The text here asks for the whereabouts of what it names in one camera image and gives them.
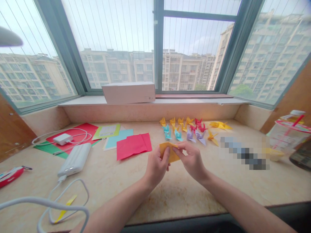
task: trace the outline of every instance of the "white cable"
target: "white cable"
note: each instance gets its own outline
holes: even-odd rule
[[[0,210],[6,208],[6,207],[9,207],[11,205],[16,205],[16,204],[19,204],[19,203],[34,203],[34,204],[39,204],[39,205],[44,205],[46,207],[52,207],[54,209],[59,209],[59,210],[67,210],[67,211],[75,211],[77,212],[78,210],[81,210],[85,213],[86,217],[85,217],[85,221],[84,221],[84,224],[80,230],[80,233],[83,233],[84,231],[84,228],[87,224],[87,221],[90,217],[90,213],[88,211],[88,209],[84,206],[72,206],[72,205],[63,205],[63,204],[60,204],[60,203],[57,203],[57,202],[53,202],[53,201],[50,201],[50,200],[47,200],[47,199],[44,199],[44,198],[41,198],[41,197],[21,197],[21,198],[17,198],[17,199],[14,199],[14,200],[11,200],[11,201],[8,201],[8,202],[4,202],[2,204],[0,204]],[[41,223],[42,219],[43,219],[43,216],[44,214],[49,210],[49,208],[43,213],[43,215],[41,216],[39,222]],[[41,224],[37,225],[37,231],[39,233],[45,233],[45,231],[41,228]]]
[[[82,141],[80,141],[80,142],[71,142],[71,141],[69,141],[69,142],[71,142],[71,143],[75,143],[75,144],[79,145],[80,143],[82,143],[82,142],[84,142],[84,141],[87,141],[87,140],[91,139],[91,137],[92,137],[92,135],[89,134],[89,133],[88,133],[86,130],[84,130],[84,129],[80,129],[80,128],[71,128],[71,129],[79,129],[79,130],[82,130],[82,131],[85,132],[85,137],[84,137],[84,139],[83,139]],[[33,145],[37,145],[37,146],[45,146],[45,145],[53,144],[54,142],[49,142],[49,143],[45,143],[45,144],[36,144],[36,143],[34,143],[34,142],[35,142],[37,139],[39,139],[39,138],[41,138],[41,137],[43,137],[43,136],[45,136],[45,135],[48,135],[48,134],[51,134],[51,133],[62,132],[62,131],[66,131],[66,130],[71,130],[71,129],[61,129],[61,130],[57,130],[57,131],[54,131],[54,132],[49,132],[49,133],[43,134],[43,135],[41,135],[41,136],[35,138],[34,140],[32,140],[31,143],[32,143]],[[65,149],[65,150],[60,150],[60,151],[54,152],[53,155],[58,155],[58,154],[64,153],[65,151],[70,150],[70,149],[72,149],[73,147],[75,147],[75,146],[77,146],[77,145],[74,145],[74,146],[72,146],[72,147],[69,147],[69,148],[67,148],[67,149]]]
[[[86,187],[84,181],[81,180],[81,179],[76,179],[76,180],[72,181],[72,182],[65,188],[65,190],[58,196],[58,198],[56,198],[54,201],[57,202],[57,201],[62,197],[62,195],[67,191],[67,189],[68,189],[74,182],[76,182],[76,181],[81,181],[81,183],[83,184],[84,189],[85,189],[85,191],[86,191],[86,193],[87,193],[87,200],[86,200],[86,202],[83,204],[83,206],[85,206],[86,203],[88,202],[88,199],[89,199],[89,192],[88,192],[88,189],[87,189],[87,187]],[[48,197],[49,200],[51,199],[51,196],[52,196],[53,191],[60,185],[60,183],[58,183],[58,184],[56,185],[56,187],[55,187],[54,189],[52,189],[52,191],[50,192],[49,197]],[[54,219],[52,218],[51,208],[48,208],[48,211],[49,211],[50,223],[51,223],[51,224],[55,224],[56,220],[54,220]],[[76,213],[76,212],[77,212],[77,211],[75,211],[75,212],[73,212],[73,213],[67,215],[66,217],[61,218],[61,219],[58,221],[58,223],[61,222],[61,221],[63,221],[63,220],[65,220],[66,218],[70,217],[71,215],[73,215],[73,214]]]
[[[49,142],[49,143],[45,143],[45,144],[36,144],[35,141],[43,136],[46,136],[46,135],[49,135],[49,134],[52,134],[52,133],[57,133],[57,132],[62,132],[62,131],[66,131],[66,130],[72,130],[72,129],[79,129],[79,130],[82,130],[85,132],[85,138],[84,140],[86,139],[87,137],[87,131],[85,131],[84,129],[80,129],[80,128],[71,128],[71,129],[61,129],[61,130],[57,130],[57,131],[53,131],[53,132],[49,132],[49,133],[46,133],[46,134],[42,134],[41,136],[39,137],[36,137],[34,140],[32,140],[32,145],[36,145],[36,146],[45,146],[45,145],[50,145],[50,144],[53,144],[54,142]]]

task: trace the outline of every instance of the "bottle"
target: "bottle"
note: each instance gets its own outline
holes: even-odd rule
[[[304,115],[305,111],[300,111],[300,110],[292,110],[291,113],[289,115],[286,116],[281,116],[278,120],[283,120],[283,121],[288,121],[288,122],[296,122],[296,120],[301,116]],[[301,119],[298,124],[303,125],[305,122],[303,119]],[[272,130],[273,130],[274,126],[272,127],[272,129],[266,134],[268,137],[270,136]]]

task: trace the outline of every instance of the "hand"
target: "hand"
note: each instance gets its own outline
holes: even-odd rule
[[[207,178],[207,170],[203,165],[200,150],[186,141],[178,142],[176,145],[178,149],[173,147],[173,151],[178,155],[187,172],[197,182],[204,181]],[[187,151],[187,156],[182,153],[183,150]]]
[[[149,153],[147,170],[144,177],[147,182],[155,188],[163,179],[166,171],[169,171],[168,163],[170,147],[166,147],[163,158],[161,159],[160,147],[157,146],[155,150]]]

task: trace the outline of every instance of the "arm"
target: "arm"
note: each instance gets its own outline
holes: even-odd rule
[[[188,173],[219,201],[247,232],[296,232],[289,225],[226,181],[207,171],[200,150],[189,142],[173,148]]]
[[[169,171],[168,158],[169,147],[166,148],[163,159],[160,158],[159,146],[152,151],[143,178],[97,209],[87,222],[84,232],[120,232],[138,206],[160,183],[165,172]],[[83,222],[71,233],[80,232],[82,225]]]

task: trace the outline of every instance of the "window glass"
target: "window glass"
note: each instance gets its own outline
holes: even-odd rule
[[[18,108],[76,95],[33,0],[2,1],[0,26],[23,40],[0,48],[1,88]]]
[[[153,0],[62,0],[91,88],[154,82]]]
[[[165,10],[237,15],[241,0],[165,0]]]
[[[162,90],[213,91],[233,26],[227,21],[164,17],[163,75],[177,74],[179,86],[162,79]]]
[[[253,76],[252,71],[248,72],[248,66],[240,62],[228,94],[271,105],[276,103],[311,52],[307,12],[310,7],[304,0],[288,0],[284,5],[280,1],[265,1],[251,34],[251,38],[257,39],[258,51],[248,49],[253,43],[250,39],[241,57],[242,62],[258,65],[260,73],[255,79],[249,78]]]

